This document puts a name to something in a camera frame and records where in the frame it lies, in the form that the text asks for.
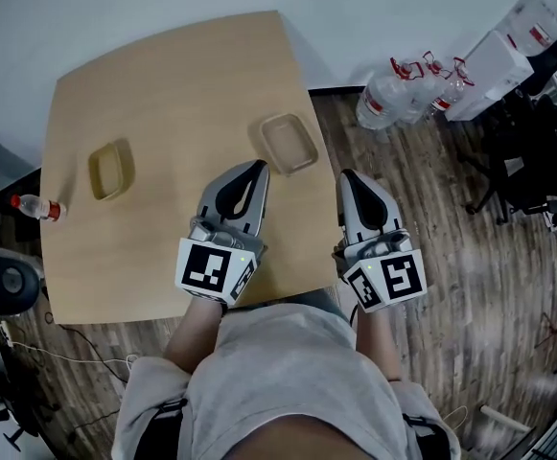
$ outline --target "white cable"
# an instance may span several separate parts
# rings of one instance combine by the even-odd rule
[[[72,363],[111,363],[114,361],[118,361],[120,363],[126,364],[129,371],[131,371],[131,366],[133,365],[133,361],[138,358],[137,355],[127,355],[125,359],[119,359],[117,357],[113,357],[111,359],[73,359],[72,357],[57,355],[56,353],[51,353],[50,351],[37,348],[36,346],[29,346],[28,344],[24,344],[22,342],[12,341],[12,345],[22,346],[23,348],[27,348],[32,351],[40,351],[41,353],[46,353],[46,355],[50,355],[51,357],[59,357],[60,359],[71,361]]]
[[[455,409],[453,412],[449,412],[449,414],[447,414],[445,417],[442,418],[442,421],[446,421],[447,419],[449,419],[455,412],[457,412],[459,409],[466,409],[466,415],[464,416],[464,418],[461,420],[461,423],[459,423],[457,426],[455,426],[453,429],[459,429],[459,427],[461,425],[463,425],[466,422],[466,419],[468,419],[468,407],[466,407],[465,405],[460,405],[457,409]]]

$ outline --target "office chair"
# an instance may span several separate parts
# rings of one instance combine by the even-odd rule
[[[529,96],[541,94],[557,71],[557,40],[535,57],[527,57],[534,73],[520,86],[520,90]]]
[[[508,221],[507,204],[512,206],[511,213],[557,213],[557,201],[546,199],[557,196],[557,105],[548,96],[532,103],[519,91],[507,101],[517,103],[511,108],[512,116],[485,130],[483,150],[488,154],[489,166],[461,151],[457,153],[459,162],[467,162],[489,178],[487,193],[477,206],[468,204],[466,211],[478,213],[497,193],[502,212],[497,218],[499,225]],[[508,175],[504,160],[518,157],[523,167]]]

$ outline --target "person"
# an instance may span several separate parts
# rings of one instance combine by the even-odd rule
[[[225,316],[193,298],[163,357],[135,360],[113,458],[459,458],[386,310],[357,320],[322,290]]]

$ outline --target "wooden floor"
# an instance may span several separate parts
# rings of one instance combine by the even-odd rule
[[[396,198],[423,251],[429,294],[393,311],[404,366],[443,416],[468,407],[468,419],[456,429],[463,448],[499,458],[515,437],[484,420],[477,413],[482,404],[539,433],[557,407],[557,375],[552,374],[557,338],[534,348],[546,336],[543,312],[557,326],[557,234],[547,231],[541,215],[514,216],[510,224],[497,226],[495,201],[476,216],[465,212],[463,205],[481,197],[486,181],[456,162],[455,147],[478,152],[478,126],[427,119],[395,126],[379,139],[357,127],[357,97],[319,96],[313,104],[335,173],[354,168],[377,179]],[[2,232],[11,232],[11,224],[5,217]],[[19,248],[33,252],[33,247]],[[14,320],[24,329],[15,338],[69,357],[96,358],[81,336],[47,323],[49,311],[42,298],[32,312]],[[176,325],[177,319],[167,319],[76,329],[103,358],[112,358],[159,354]],[[52,417],[42,422],[58,456],[108,458],[115,414],[70,433],[118,410],[124,384],[101,364],[69,363],[21,348],[15,354],[38,369],[35,393],[61,406],[52,414],[41,410]],[[127,379],[125,364],[109,366]],[[455,412],[448,423],[457,426],[463,413]]]

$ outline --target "white wall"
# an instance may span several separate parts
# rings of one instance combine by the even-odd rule
[[[517,0],[0,0],[0,142],[39,166],[56,79],[134,39],[279,10],[309,88],[426,49],[465,54]],[[557,0],[549,0],[557,7]]]

